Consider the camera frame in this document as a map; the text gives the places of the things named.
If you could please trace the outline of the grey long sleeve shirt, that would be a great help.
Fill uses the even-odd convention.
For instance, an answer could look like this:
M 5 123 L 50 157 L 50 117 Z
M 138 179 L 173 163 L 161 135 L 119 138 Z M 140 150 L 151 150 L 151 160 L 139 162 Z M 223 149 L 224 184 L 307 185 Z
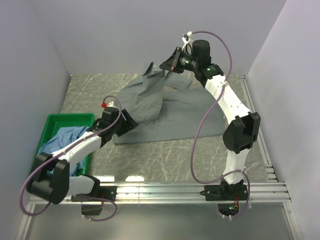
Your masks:
M 114 143 L 148 143 L 192 139 L 215 99 L 203 87 L 189 88 L 191 80 L 160 69 L 151 62 L 122 88 L 117 97 L 138 127 Z

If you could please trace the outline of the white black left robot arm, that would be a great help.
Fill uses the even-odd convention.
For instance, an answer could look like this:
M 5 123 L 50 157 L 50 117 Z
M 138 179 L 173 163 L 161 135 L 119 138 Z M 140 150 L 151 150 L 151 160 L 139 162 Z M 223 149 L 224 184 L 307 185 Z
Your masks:
M 28 193 L 51 204 L 59 204 L 66 196 L 83 194 L 89 201 L 101 195 L 100 180 L 88 174 L 70 176 L 76 164 L 95 150 L 102 148 L 113 135 L 120 137 L 135 129 L 138 123 L 126 109 L 106 107 L 101 118 L 77 140 L 53 153 L 40 153 L 25 183 Z

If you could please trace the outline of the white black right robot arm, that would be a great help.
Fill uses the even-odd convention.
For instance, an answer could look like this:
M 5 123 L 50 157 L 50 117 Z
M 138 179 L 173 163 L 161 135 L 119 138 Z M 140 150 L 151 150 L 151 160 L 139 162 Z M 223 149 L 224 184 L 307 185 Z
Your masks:
M 228 126 L 222 135 L 227 148 L 225 170 L 220 184 L 205 184 L 201 195 L 208 201 L 246 200 L 250 190 L 244 185 L 243 170 L 247 155 L 258 138 L 261 117 L 257 112 L 251 112 L 238 98 L 221 68 L 212 63 L 210 53 L 208 41 L 195 40 L 177 47 L 160 68 L 177 74 L 193 72 L 227 120 Z

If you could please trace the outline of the blue long sleeve shirt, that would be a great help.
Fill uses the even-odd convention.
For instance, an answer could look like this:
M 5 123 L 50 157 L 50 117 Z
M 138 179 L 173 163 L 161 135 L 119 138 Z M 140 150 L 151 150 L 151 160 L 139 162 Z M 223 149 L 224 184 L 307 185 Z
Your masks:
M 37 157 L 40 153 L 51 154 L 55 151 L 61 150 L 79 139 L 88 128 L 88 126 L 61 127 L 51 139 L 40 145 L 35 156 Z M 74 167 L 70 168 L 69 175 L 71 177 L 78 176 L 83 172 L 86 159 L 87 156 L 82 158 Z

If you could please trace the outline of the green plastic bin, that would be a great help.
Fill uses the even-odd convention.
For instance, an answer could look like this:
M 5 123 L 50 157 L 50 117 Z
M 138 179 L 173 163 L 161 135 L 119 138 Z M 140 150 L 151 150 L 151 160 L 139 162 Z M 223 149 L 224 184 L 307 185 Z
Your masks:
M 81 126 L 91 127 L 94 123 L 94 120 L 95 115 L 93 113 L 64 113 L 49 115 L 40 138 L 37 152 L 41 147 L 41 144 L 46 143 L 49 139 L 51 139 L 60 128 Z

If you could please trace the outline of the aluminium mounting rail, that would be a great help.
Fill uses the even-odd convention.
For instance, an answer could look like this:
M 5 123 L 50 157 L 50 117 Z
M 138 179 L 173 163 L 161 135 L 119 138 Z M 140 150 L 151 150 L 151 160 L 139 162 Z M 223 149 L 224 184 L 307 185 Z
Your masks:
M 196 182 L 124 182 L 103 183 L 115 186 L 117 204 L 202 204 L 210 203 L 200 192 L 205 186 Z M 283 203 L 291 198 L 283 182 L 253 182 L 250 184 L 250 203 Z

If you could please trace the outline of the aluminium side rail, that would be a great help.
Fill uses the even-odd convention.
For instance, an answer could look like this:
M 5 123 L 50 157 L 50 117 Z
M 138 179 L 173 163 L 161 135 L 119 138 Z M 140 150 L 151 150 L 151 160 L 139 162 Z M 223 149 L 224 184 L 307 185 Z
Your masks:
M 251 144 L 250 152 L 246 157 L 245 170 L 250 173 L 253 170 L 258 170 L 258 173 L 264 173 L 267 182 L 276 183 L 277 179 L 274 166 L 272 164 L 266 142 L 261 130 L 261 115 L 255 110 L 253 100 L 249 91 L 245 75 L 239 75 L 238 80 L 241 84 L 244 99 L 247 108 L 250 110 L 250 115 L 253 117 L 253 138 L 254 143 Z

